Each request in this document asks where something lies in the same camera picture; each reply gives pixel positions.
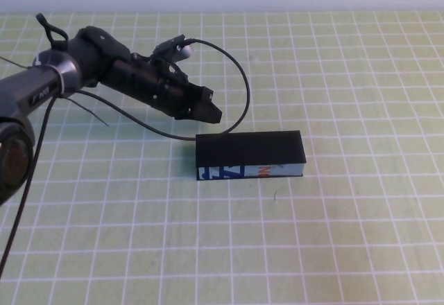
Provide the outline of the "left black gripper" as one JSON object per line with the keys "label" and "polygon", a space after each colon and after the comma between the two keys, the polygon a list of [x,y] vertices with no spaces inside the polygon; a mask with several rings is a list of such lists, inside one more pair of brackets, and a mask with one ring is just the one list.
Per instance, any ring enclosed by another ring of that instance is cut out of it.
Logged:
{"label": "left black gripper", "polygon": [[148,104],[175,120],[221,122],[221,110],[212,102],[213,91],[190,83],[178,74],[159,76]]}

